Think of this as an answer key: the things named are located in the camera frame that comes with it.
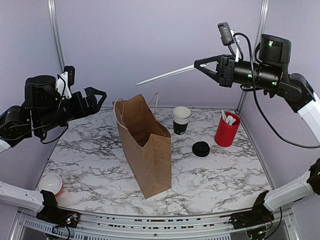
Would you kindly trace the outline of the white straw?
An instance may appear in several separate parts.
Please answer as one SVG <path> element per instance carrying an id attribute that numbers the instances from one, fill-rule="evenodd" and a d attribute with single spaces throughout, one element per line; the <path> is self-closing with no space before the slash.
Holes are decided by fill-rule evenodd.
<path id="1" fill-rule="evenodd" d="M 141 86 L 141 85 L 147 84 L 147 83 L 149 83 L 149 82 L 153 82 L 153 81 L 156 81 L 156 80 L 168 78 L 168 77 L 171 77 L 171 76 L 174 76 L 174 75 L 177 75 L 177 74 L 181 74 L 181 73 L 184 73 L 184 72 L 191 71 L 191 70 L 193 70 L 193 69 L 194 69 L 194 66 L 193 66 L 193 65 L 189 65 L 189 66 L 186 66 L 186 67 L 177 69 L 177 70 L 173 70 L 173 71 L 170 71 L 170 72 L 161 74 L 161 75 L 159 75 L 159 76 L 155 76 L 155 77 L 152 77 L 152 78 L 143 80 L 143 81 L 141 81 L 141 82 L 136 83 L 135 86 L 136 86 L 136 87 L 137 87 L 137 86 Z"/>

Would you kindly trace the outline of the brown paper bag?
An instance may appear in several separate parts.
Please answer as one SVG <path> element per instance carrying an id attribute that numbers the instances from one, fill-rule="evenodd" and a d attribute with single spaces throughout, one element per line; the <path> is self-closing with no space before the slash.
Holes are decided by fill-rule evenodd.
<path id="1" fill-rule="evenodd" d="M 113 103 L 124 156 L 143 196 L 148 199 L 172 187 L 172 139 L 138 94 Z"/>

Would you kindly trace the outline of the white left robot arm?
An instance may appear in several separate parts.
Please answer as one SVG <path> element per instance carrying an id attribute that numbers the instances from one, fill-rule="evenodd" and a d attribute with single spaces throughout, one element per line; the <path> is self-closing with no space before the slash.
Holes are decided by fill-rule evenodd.
<path id="1" fill-rule="evenodd" d="M 67 98 L 64 74 L 29 77 L 21 104 L 0 115 L 0 204 L 31 210 L 58 223 L 68 215 L 52 192 L 36 189 L 55 144 L 71 121 L 98 113 L 107 93 L 86 87 Z"/>

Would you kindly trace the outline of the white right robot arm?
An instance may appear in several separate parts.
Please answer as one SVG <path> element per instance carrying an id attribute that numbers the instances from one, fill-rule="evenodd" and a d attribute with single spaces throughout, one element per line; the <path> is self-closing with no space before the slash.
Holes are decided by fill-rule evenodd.
<path id="1" fill-rule="evenodd" d="M 262 90 L 270 98 L 282 98 L 303 123 L 303 130 L 320 140 L 320 98 L 306 78 L 299 73 L 289 73 L 291 42 L 274 35 L 262 34 L 255 49 L 248 46 L 250 59 L 236 60 L 235 56 L 222 54 L 194 61 L 194 67 L 222 87 L 239 84 L 253 92 L 253 98 L 261 117 L 274 134 L 283 142 L 303 149 L 317 149 L 316 145 L 303 145 L 281 136 L 268 120 L 258 102 L 257 91 Z M 250 210 L 232 214 L 234 224 L 258 224 L 273 220 L 273 212 L 284 205 L 320 193 L 320 161 L 296 179 L 258 195 Z"/>

